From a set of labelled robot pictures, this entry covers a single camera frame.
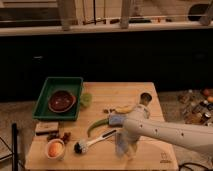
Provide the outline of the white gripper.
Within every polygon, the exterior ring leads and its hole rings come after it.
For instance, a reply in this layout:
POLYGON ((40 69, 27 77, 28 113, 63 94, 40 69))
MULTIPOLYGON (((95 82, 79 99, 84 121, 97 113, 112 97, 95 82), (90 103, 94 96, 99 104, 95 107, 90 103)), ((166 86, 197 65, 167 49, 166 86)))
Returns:
POLYGON ((124 152, 128 157, 134 157, 137 152, 137 142, 139 140, 138 136, 130 135, 127 132, 123 133, 124 139, 124 152))

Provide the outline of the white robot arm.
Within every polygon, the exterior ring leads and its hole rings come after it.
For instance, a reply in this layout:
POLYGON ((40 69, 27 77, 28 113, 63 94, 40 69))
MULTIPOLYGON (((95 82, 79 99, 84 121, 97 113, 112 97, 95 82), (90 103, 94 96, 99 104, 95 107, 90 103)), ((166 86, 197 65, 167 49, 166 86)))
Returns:
POLYGON ((127 114, 123 131, 129 141, 146 136, 213 157, 213 127, 156 121, 149 116, 144 105, 127 114))

